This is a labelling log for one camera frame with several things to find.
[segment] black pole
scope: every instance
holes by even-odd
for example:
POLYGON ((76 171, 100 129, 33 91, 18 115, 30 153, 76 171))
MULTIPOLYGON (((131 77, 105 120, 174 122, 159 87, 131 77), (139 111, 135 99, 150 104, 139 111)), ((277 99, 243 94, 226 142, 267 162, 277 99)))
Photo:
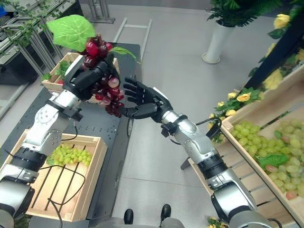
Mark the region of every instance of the black pole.
POLYGON ((244 86, 257 89, 261 83, 284 62, 297 48, 304 35, 304 12, 300 12, 291 22, 291 26, 281 37, 275 48, 264 60, 255 74, 244 86))

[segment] wooden crate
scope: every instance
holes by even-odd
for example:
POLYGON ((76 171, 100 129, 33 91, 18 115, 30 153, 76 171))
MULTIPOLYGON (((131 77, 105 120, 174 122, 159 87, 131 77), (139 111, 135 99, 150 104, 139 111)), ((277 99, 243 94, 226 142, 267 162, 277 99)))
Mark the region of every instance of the wooden crate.
MULTIPOLYGON (((230 142, 217 146, 224 162, 231 167, 253 195, 258 210, 266 218, 276 218, 282 224, 289 226, 296 222, 304 227, 304 199, 297 197, 288 200, 280 189, 270 180, 258 163, 231 135, 233 125, 247 120, 255 125, 264 126, 284 112, 293 110, 279 121, 260 131, 260 135, 271 138, 274 129, 281 120, 293 118, 304 120, 304 66, 285 77, 276 90, 265 92, 265 98, 260 102, 248 104, 237 111, 237 114, 226 118, 221 130, 230 142)), ((197 165, 190 164, 198 175, 209 194, 212 194, 197 165)))
MULTIPOLYGON (((15 154, 20 145, 24 141, 27 130, 24 131, 20 139, 17 141, 12 154, 15 154)), ((63 139, 72 138, 72 134, 62 134, 63 139)), ((92 154, 92 160, 89 167, 82 163, 68 164, 65 167, 73 171, 77 171, 85 176, 85 182, 81 190, 62 207, 57 205, 62 220, 64 221, 81 221, 86 219, 87 212, 91 203, 91 199, 95 190, 99 172, 104 162, 107 146, 100 137, 79 135, 73 140, 64 141, 64 144, 70 144, 74 148, 81 150, 86 149, 92 154)), ((10 162, 11 156, 8 156, 5 163, 10 162)), ((51 198, 53 201, 62 203, 72 197, 83 183, 84 178, 77 173, 60 167, 52 167, 39 171, 39 176, 36 181, 31 184, 35 189, 35 194, 28 208, 27 214, 40 216, 50 219, 59 219, 55 208, 48 201, 51 198)))
MULTIPOLYGON (((65 60, 67 62, 73 62, 77 57, 79 56, 78 53, 72 53, 68 52, 61 61, 65 60)), ((51 79, 50 80, 43 80, 41 83, 44 85, 45 88, 47 88, 50 92, 61 92, 62 91, 62 84, 58 84, 57 81, 60 80, 58 75, 55 75, 55 71, 59 69, 60 67, 60 62, 52 69, 50 72, 51 74, 51 79)), ((117 58, 114 58, 113 60, 113 65, 115 66, 118 74, 120 74, 119 71, 119 65, 117 58)), ((98 103, 99 101, 95 99, 95 96, 92 96, 91 99, 87 100, 87 102, 90 103, 98 103)))

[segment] table top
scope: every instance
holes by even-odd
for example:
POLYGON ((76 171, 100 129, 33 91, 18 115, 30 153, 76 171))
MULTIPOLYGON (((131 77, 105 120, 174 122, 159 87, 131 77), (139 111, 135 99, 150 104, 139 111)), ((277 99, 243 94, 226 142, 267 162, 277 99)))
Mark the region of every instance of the table top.
MULTIPOLYGON (((117 46, 123 47, 131 51, 138 59, 140 59, 140 46, 135 44, 121 44, 118 43, 117 46)), ((118 59, 119 68, 121 72, 121 78, 124 80, 125 77, 133 76, 137 68, 140 67, 128 55, 117 55, 115 56, 118 59)), ((17 140, 20 138, 25 129, 30 128, 34 123, 34 116, 36 112, 44 106, 45 102, 51 97, 51 94, 46 88, 43 88, 42 91, 38 94, 36 99, 33 101, 28 110, 24 113, 18 124, 15 126, 13 131, 8 136, 5 143, 2 145, 2 149, 11 151, 17 140)), ((92 197, 91 205, 88 211, 88 214, 93 214, 95 208, 98 206, 98 197, 100 192, 100 186, 102 185, 103 179, 105 177, 105 170, 109 159, 111 157, 112 147, 114 144, 114 139, 116 135, 116 130, 120 123, 120 119, 109 115, 105 109, 98 106, 98 104, 91 104, 84 102, 80 105, 82 109, 81 114, 84 116, 82 120, 76 123, 78 134, 79 135, 90 135, 102 137, 103 141, 107 144, 108 149, 104 158, 104 163, 100 171, 100 175, 97 180, 96 188, 92 197)), ((64 133, 75 134, 75 128, 73 121, 70 121, 68 127, 65 129, 64 133)), ((7 157, 6 153, 2 153, 2 158, 4 161, 7 157)), ((57 227, 58 220, 46 219, 41 217, 33 217, 29 227, 57 227)), ((68 223, 64 222, 64 227, 87 227, 88 220, 68 223)))

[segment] yellow rose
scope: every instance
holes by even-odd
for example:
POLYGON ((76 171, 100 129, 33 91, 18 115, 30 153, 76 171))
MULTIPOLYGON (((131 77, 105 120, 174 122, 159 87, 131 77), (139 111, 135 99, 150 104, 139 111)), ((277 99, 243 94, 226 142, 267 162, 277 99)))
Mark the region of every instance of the yellow rose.
POLYGON ((237 93, 228 93, 227 99, 235 98, 237 96, 237 93))
POLYGON ((209 124, 208 124, 208 130, 210 130, 211 127, 213 127, 213 123, 209 123, 209 124))
POLYGON ((268 78, 265 79, 263 84, 266 89, 274 90, 279 86, 282 79, 283 76, 281 75, 280 70, 276 69, 274 72, 270 74, 270 76, 268 76, 268 78))
POLYGON ((247 100, 250 99, 250 94, 251 94, 251 93, 242 94, 242 95, 240 95, 240 96, 237 97, 237 100, 238 100, 239 102, 247 101, 247 100))
POLYGON ((265 57, 269 56, 270 52, 272 52, 272 50, 274 49, 275 45, 276 45, 276 43, 272 43, 270 45, 270 47, 267 50, 267 53, 266 53, 265 57))
POLYGON ((224 102, 223 102, 223 101, 218 102, 218 107, 221 107, 221 106, 223 106, 223 105, 224 105, 224 102))
POLYGON ((236 113, 237 112, 235 110, 231 109, 226 112, 226 116, 235 115, 236 113))
POLYGON ((275 29, 284 28, 288 24, 289 21, 290 21, 290 16, 285 15, 285 14, 278 14, 274 21, 274 27, 275 27, 275 29))
POLYGON ((298 61, 304 61, 304 49, 300 49, 298 54, 296 55, 298 61))

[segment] grape bunch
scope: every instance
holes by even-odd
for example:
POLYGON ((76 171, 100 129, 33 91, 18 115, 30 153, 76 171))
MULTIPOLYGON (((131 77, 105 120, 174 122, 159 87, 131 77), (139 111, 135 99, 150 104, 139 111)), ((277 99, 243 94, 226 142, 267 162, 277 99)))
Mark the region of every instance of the grape bunch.
POLYGON ((92 155, 88 151, 61 144, 53 151, 52 155, 47 158, 47 163, 50 165, 64 166, 82 162, 84 165, 89 166, 91 159, 92 155))
MULTIPOLYGON (((83 70, 93 69, 100 61, 107 57, 113 48, 111 43, 101 39, 100 34, 89 38, 85 50, 80 52, 85 56, 82 66, 83 70)), ((99 105, 105 107, 110 115, 121 117, 121 107, 124 106, 120 101, 124 98, 124 90, 119 88, 119 76, 115 74, 104 75, 97 83, 92 85, 91 92, 95 95, 99 105)))
POLYGON ((232 135, 246 149, 251 157, 267 157, 271 154, 284 154, 288 160, 277 167, 265 165, 269 178, 289 200, 297 196, 304 198, 304 122, 293 119, 280 121, 275 138, 259 136, 259 127, 243 121, 234 126, 232 135))

